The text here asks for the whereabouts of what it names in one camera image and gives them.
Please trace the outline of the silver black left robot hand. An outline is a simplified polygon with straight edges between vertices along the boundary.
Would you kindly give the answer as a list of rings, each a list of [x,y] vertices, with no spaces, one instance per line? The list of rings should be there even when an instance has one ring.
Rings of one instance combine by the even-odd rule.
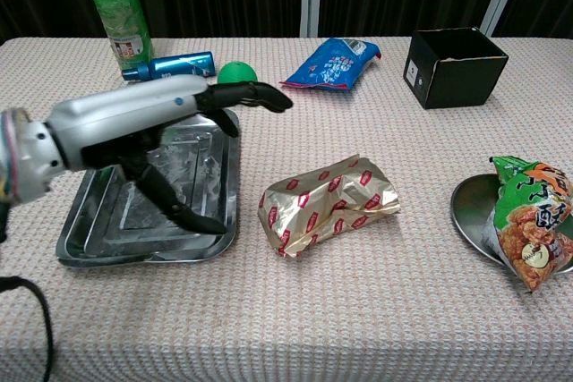
[[[220,235],[225,225],[193,212],[177,198],[166,177],[148,160],[164,130],[195,115],[214,122],[227,136],[239,131],[226,108],[262,106],[283,113],[292,100],[275,87],[256,81],[208,84],[196,75],[145,81],[57,104],[48,129],[70,171],[120,166],[126,180],[166,218],[184,230]]]

